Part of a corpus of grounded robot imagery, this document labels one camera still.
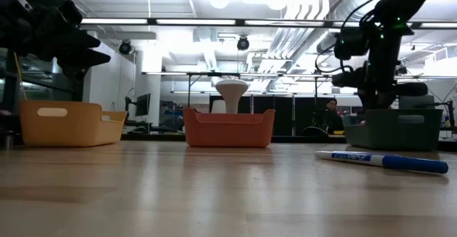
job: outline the computer monitor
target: computer monitor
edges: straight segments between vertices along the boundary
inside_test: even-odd
[[[398,97],[399,109],[434,109],[434,103],[435,99],[432,95]]]
[[[145,116],[149,114],[149,101],[151,94],[141,95],[136,98],[136,112],[135,116]]]

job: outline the gray plastic bin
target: gray plastic bin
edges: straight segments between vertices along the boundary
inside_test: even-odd
[[[353,146],[383,150],[435,149],[442,109],[376,109],[365,113],[365,125],[344,126]]]

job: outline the orange plastic bin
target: orange plastic bin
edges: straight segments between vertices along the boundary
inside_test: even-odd
[[[265,148],[271,143],[275,111],[264,114],[203,114],[184,109],[187,144],[193,147]]]
[[[22,101],[20,116],[26,145],[88,147],[120,141],[126,112],[84,102]]]

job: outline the table surface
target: table surface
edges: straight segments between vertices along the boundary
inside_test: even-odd
[[[317,160],[346,144],[122,141],[0,151],[0,236],[457,236],[457,153],[433,175]]]

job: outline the security camera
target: security camera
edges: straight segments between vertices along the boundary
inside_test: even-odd
[[[245,50],[249,49],[248,37],[241,36],[236,47],[238,48],[239,51],[245,51]]]
[[[135,48],[131,45],[130,40],[123,40],[119,47],[119,52],[123,55],[130,55],[135,52]]]

